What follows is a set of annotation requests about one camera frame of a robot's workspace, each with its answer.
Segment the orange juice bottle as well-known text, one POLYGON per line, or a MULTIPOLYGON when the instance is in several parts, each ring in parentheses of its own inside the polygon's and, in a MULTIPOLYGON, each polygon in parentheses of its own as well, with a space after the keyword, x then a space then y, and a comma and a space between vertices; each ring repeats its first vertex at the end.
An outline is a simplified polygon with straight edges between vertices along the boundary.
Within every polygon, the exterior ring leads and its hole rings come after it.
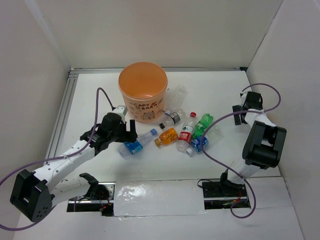
POLYGON ((175 142, 177 139, 178 133, 172 127, 161 133, 159 137, 154 140, 154 143, 157 147, 167 146, 175 142))

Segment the blue label white cap bottle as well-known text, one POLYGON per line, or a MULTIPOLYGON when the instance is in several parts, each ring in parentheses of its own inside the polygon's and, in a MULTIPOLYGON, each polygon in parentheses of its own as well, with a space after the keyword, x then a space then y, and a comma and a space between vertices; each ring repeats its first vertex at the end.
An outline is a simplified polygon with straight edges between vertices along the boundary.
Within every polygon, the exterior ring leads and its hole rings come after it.
POLYGON ((202 139, 202 135, 200 135, 199 137, 193 139, 189 145, 189 147, 186 149, 186 153, 189 156, 193 156, 193 155, 197 155, 200 154, 202 152, 202 148, 204 149, 209 145, 209 141, 208 138, 205 136, 203 138, 202 144, 201 144, 201 139, 202 139))

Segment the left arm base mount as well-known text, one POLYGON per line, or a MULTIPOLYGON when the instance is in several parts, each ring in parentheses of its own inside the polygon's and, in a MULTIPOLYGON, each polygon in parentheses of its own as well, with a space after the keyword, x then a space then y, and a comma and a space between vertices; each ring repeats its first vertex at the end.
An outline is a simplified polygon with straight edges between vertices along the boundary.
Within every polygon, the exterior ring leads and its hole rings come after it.
POLYGON ((104 217, 114 216, 115 182, 99 182, 88 173, 82 173, 80 178, 89 183, 85 195, 79 195, 68 200, 68 213, 97 212, 104 217))

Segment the clear bottle blue cap label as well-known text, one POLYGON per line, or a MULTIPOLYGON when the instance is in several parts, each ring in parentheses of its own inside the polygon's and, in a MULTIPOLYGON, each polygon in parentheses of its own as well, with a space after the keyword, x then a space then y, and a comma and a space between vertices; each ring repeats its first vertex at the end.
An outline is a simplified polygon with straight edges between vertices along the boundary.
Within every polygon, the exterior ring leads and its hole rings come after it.
POLYGON ((139 135, 135 142, 126 141, 122 143, 118 147, 117 151, 121 157, 127 159, 143 150, 143 148, 150 143, 157 134, 157 130, 152 128, 150 131, 139 135))

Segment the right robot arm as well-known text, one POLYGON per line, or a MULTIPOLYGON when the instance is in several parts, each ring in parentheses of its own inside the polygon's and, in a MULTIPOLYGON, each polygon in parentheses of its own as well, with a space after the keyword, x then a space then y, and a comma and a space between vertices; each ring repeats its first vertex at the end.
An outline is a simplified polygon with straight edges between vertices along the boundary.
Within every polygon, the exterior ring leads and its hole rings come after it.
POLYGON ((233 112, 250 110, 234 117, 236 125, 247 124, 250 132, 242 150, 242 160, 235 160, 220 176, 218 190, 224 197, 240 197, 245 191, 245 179, 260 170, 275 168, 280 162, 287 130, 276 126, 263 110, 260 93, 247 91, 240 94, 241 104, 232 107, 233 112))

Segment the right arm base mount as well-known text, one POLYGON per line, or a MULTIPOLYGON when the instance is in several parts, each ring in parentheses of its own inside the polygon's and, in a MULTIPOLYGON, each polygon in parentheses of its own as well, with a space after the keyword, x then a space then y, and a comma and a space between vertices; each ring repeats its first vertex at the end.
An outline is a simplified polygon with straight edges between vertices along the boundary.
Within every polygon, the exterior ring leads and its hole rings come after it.
POLYGON ((219 180, 203 178, 197 186, 202 189, 205 210, 229 209, 232 204, 234 208, 251 207, 245 185, 229 181, 227 170, 219 180))

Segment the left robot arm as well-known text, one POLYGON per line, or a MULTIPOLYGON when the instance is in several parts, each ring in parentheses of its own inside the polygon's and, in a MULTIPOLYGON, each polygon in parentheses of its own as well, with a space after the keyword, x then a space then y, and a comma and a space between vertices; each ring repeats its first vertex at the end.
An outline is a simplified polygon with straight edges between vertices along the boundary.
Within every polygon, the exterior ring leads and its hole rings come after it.
POLYGON ((31 222, 44 219, 57 204, 74 197, 83 196, 88 200, 97 197, 99 191, 108 195, 108 190, 89 173, 81 173, 76 178, 67 176, 80 165, 106 150, 109 144, 135 142, 138 135, 136 122, 124 116, 107 113, 102 122, 85 132, 60 159, 49 160, 33 171, 22 170, 16 176, 10 202, 31 222))

